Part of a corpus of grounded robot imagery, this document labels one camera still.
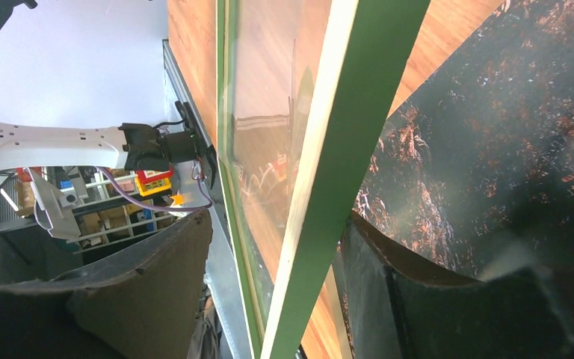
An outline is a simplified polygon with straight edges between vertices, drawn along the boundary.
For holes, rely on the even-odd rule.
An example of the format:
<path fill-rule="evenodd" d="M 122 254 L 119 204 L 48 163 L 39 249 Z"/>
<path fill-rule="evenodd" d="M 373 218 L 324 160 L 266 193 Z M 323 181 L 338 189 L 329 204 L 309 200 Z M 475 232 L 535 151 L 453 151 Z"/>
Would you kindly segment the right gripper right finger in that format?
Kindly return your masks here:
<path fill-rule="evenodd" d="M 474 280 L 356 213 L 341 255 L 356 358 L 574 358 L 574 268 Z"/>

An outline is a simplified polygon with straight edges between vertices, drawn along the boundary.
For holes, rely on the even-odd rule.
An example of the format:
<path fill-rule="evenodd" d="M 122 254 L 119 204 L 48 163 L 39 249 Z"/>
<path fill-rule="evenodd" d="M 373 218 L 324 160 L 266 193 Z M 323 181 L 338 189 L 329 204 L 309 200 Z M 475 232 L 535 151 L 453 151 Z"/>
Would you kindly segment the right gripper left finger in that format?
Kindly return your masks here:
<path fill-rule="evenodd" d="M 0 358 L 185 358 L 212 234 L 200 209 L 55 279 L 0 285 Z"/>

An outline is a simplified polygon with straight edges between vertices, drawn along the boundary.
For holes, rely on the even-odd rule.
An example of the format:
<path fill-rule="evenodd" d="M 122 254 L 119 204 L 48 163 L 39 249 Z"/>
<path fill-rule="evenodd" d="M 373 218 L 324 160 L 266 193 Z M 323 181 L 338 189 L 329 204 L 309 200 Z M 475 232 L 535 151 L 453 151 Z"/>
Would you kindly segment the autumn forest photo board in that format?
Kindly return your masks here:
<path fill-rule="evenodd" d="M 487 279 L 574 266 L 574 1 L 506 1 L 385 122 L 355 210 Z"/>

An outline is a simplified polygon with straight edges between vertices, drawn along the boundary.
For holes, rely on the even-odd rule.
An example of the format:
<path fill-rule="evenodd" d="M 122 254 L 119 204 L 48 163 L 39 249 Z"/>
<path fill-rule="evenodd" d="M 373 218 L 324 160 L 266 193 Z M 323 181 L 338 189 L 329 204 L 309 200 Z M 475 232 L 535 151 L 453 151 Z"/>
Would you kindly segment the wooden picture frame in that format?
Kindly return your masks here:
<path fill-rule="evenodd" d="M 253 358 L 292 358 L 305 334 L 336 246 L 419 29 L 427 1 L 329 1 L 330 13 L 303 138 L 268 315 L 258 311 L 236 212 L 228 138 L 233 6 L 216 11 L 216 142 L 229 234 Z"/>

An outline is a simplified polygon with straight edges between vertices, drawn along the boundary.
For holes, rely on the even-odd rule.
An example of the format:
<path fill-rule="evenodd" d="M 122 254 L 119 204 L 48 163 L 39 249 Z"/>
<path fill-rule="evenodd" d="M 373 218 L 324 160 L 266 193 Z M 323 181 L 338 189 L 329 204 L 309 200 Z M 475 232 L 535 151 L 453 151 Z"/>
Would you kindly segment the clear acrylic sheet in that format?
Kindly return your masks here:
<path fill-rule="evenodd" d="M 329 1 L 237 1 L 228 155 L 260 315 L 268 315 Z"/>

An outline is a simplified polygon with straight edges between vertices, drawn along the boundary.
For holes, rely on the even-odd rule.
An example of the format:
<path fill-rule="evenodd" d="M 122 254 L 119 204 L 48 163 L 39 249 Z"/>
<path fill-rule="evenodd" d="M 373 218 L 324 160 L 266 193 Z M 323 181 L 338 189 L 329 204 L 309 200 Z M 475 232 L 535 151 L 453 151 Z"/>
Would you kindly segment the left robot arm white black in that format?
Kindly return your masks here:
<path fill-rule="evenodd" d="M 197 157 L 164 134 L 164 1 L 0 1 L 0 171 L 166 171 Z"/>

